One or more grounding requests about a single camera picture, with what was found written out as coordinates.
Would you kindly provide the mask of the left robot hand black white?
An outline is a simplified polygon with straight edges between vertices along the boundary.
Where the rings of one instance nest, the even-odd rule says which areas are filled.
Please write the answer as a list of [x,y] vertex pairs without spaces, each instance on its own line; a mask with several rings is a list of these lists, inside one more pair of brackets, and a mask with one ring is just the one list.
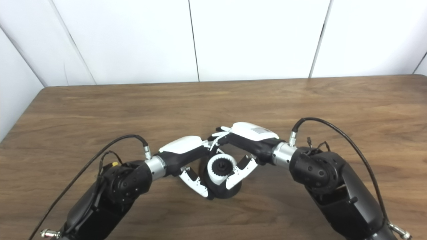
[[198,136],[185,136],[174,140],[159,149],[155,156],[164,162],[164,177],[174,176],[180,179],[202,197],[212,200],[214,195],[201,182],[200,176],[188,164],[209,156],[212,142]]

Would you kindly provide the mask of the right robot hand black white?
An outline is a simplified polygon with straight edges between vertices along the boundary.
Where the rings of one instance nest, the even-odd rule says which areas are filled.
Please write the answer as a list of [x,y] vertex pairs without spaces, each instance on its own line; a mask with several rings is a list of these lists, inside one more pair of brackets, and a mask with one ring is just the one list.
[[[210,135],[212,142],[209,160],[204,169],[204,180],[208,189],[217,198],[230,198],[237,194],[243,179],[258,166],[277,165],[282,160],[278,154],[284,148],[285,141],[279,135],[248,122],[236,122],[231,127],[221,126]],[[247,152],[237,161],[221,150],[224,145],[232,145]]]

